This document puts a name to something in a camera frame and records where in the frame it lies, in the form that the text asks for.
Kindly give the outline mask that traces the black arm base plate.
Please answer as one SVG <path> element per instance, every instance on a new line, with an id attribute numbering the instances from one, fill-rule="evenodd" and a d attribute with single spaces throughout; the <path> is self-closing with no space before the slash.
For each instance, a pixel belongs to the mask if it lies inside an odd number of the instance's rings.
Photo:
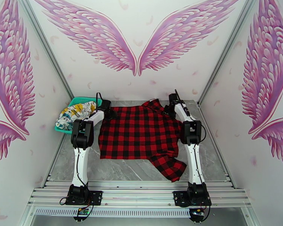
<path id="1" fill-rule="evenodd" d="M 173 198 L 175 205 L 183 208 L 189 206 L 208 207 L 212 205 L 208 192 L 174 191 Z"/>
<path id="2" fill-rule="evenodd" d="M 74 195 L 70 194 L 65 201 L 66 205 L 80 205 L 80 206 L 100 206 L 102 202 L 102 191 L 88 191 L 84 194 Z"/>

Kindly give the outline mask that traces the aluminium mounting rail frame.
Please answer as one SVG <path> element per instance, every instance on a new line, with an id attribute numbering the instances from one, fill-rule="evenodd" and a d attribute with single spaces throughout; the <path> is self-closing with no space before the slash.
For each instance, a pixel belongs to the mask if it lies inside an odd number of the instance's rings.
<path id="1" fill-rule="evenodd" d="M 28 205 L 60 207 L 60 199 L 65 197 L 70 181 L 47 181 L 43 188 L 35 188 Z M 207 189 L 212 207 L 251 207 L 244 189 L 235 189 L 230 181 L 208 182 Z M 187 190 L 183 181 L 89 181 L 89 189 L 102 191 L 101 208 L 174 208 L 173 191 Z"/>

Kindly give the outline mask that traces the red black plaid shirt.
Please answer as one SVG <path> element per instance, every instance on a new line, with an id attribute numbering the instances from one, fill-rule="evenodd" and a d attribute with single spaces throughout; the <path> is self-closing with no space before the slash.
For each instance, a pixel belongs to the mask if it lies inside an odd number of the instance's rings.
<path id="1" fill-rule="evenodd" d="M 187 167 L 177 159 L 182 122 L 165 114 L 158 99 L 112 111 L 116 117 L 100 127 L 100 158 L 149 160 L 166 179 L 179 181 Z"/>

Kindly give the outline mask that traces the white yellow teal printed shirt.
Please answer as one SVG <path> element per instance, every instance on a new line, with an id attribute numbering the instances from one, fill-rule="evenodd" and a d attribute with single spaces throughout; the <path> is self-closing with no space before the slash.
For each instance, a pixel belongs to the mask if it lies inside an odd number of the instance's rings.
<path id="1" fill-rule="evenodd" d="M 88 118 L 95 110 L 96 103 L 89 101 L 65 108 L 56 120 L 55 127 L 63 131 L 72 131 L 76 119 Z"/>

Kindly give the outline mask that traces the aluminium table side rail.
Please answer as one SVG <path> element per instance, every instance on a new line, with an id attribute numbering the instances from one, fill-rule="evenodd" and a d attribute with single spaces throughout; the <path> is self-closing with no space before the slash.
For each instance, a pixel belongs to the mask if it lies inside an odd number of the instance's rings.
<path id="1" fill-rule="evenodd" d="M 56 151 L 54 153 L 52 162 L 50 163 L 49 169 L 48 169 L 48 171 L 47 171 L 47 173 L 46 173 L 46 175 L 45 175 L 45 177 L 43 179 L 43 182 L 41 184 L 41 188 L 45 187 L 46 182 L 48 181 L 48 179 L 50 178 L 50 176 L 52 174 L 53 168 L 54 168 L 54 166 L 56 164 L 57 158 L 59 156 L 59 153 L 60 153 L 60 151 L 62 149 L 62 146 L 63 146 L 63 144 L 65 142 L 66 137 L 67 137 L 66 134 L 63 134 L 62 137 L 61 137 L 61 140 L 60 140 L 60 142 L 58 144 L 58 147 L 57 147 L 57 149 L 56 149 Z"/>
<path id="2" fill-rule="evenodd" d="M 205 129 L 206 129 L 207 133 L 209 134 L 210 140 L 211 140 L 212 145 L 213 145 L 213 147 L 215 149 L 215 152 L 216 152 L 216 154 L 218 156 L 218 159 L 219 159 L 219 161 L 220 161 L 220 163 L 221 163 L 221 165 L 223 167 L 225 176 L 227 176 L 229 178 L 229 181 L 232 183 L 232 187 L 236 189 L 237 188 L 236 184 L 235 184 L 235 182 L 232 179 L 230 170 L 229 170 L 229 168 L 228 168 L 228 166 L 226 164 L 226 161 L 225 161 L 225 159 L 224 159 L 224 157 L 222 155 L 222 152 L 221 152 L 221 150 L 220 150 L 220 148 L 218 146 L 217 140 L 216 140 L 212 130 L 210 129 L 209 123 L 207 122 L 207 120 L 206 120 L 206 118 L 204 116 L 204 113 L 202 112 L 201 105 L 198 102 L 197 102 L 197 108 L 198 108 L 198 110 L 200 112 L 200 115 L 201 115 L 203 121 L 204 121 Z"/>

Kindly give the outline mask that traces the teal plastic mesh basket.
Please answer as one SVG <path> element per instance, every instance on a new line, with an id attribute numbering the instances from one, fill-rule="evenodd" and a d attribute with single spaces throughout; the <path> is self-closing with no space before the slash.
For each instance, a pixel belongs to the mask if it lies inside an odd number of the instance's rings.
<path id="1" fill-rule="evenodd" d="M 75 105 L 75 104 L 79 104 L 79 103 L 86 103 L 86 102 L 89 102 L 89 101 L 94 101 L 97 105 L 97 107 L 99 107 L 102 103 L 102 99 L 101 98 L 91 98 L 91 97 L 75 97 L 71 100 L 71 102 L 69 103 L 69 105 L 67 107 L 70 107 L 72 105 Z M 63 130 L 60 130 L 58 128 L 56 128 L 54 126 L 54 129 L 58 132 L 62 132 L 62 133 L 66 133 L 66 134 L 71 134 L 72 131 L 63 131 Z"/>

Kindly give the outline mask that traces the aluminium corner post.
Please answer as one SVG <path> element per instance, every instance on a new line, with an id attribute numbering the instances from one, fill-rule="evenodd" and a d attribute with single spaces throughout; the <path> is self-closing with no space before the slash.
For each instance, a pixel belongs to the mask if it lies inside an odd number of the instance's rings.
<path id="1" fill-rule="evenodd" d="M 240 14 L 235 22 L 235 25 L 231 31 L 231 33 L 229 34 L 229 38 L 228 40 L 226 41 L 226 44 L 216 62 L 216 65 L 214 66 L 213 68 L 213 71 L 207 81 L 207 84 L 205 85 L 205 88 L 199 98 L 199 100 L 197 101 L 197 105 L 198 107 L 200 108 L 202 103 L 204 102 L 208 92 L 210 91 L 218 73 L 219 73 L 219 70 L 221 69 L 224 61 L 226 60 L 229 52 L 231 51 L 231 49 L 233 48 L 234 46 L 234 42 L 236 40 L 236 37 L 238 36 L 238 34 L 240 33 L 240 30 L 243 26 L 243 24 L 245 23 L 245 20 L 248 16 L 248 14 L 250 13 L 251 9 L 253 8 L 254 4 L 255 4 L 255 1 L 256 0 L 246 0 L 244 5 L 243 5 L 243 8 L 241 9 L 240 11 Z"/>
<path id="2" fill-rule="evenodd" d="M 45 33 L 37 19 L 37 16 L 29 2 L 29 0 L 18 0 L 20 2 L 21 7 L 23 8 L 25 14 L 27 15 L 39 41 L 41 42 L 41 45 L 47 55 L 47 57 L 49 58 L 49 61 L 51 62 L 57 76 L 59 77 L 62 85 L 64 86 L 64 89 L 66 90 L 68 96 L 73 99 L 74 98 L 74 94 L 63 74 L 63 71 L 53 53 L 53 50 L 49 44 L 48 39 L 45 36 Z"/>

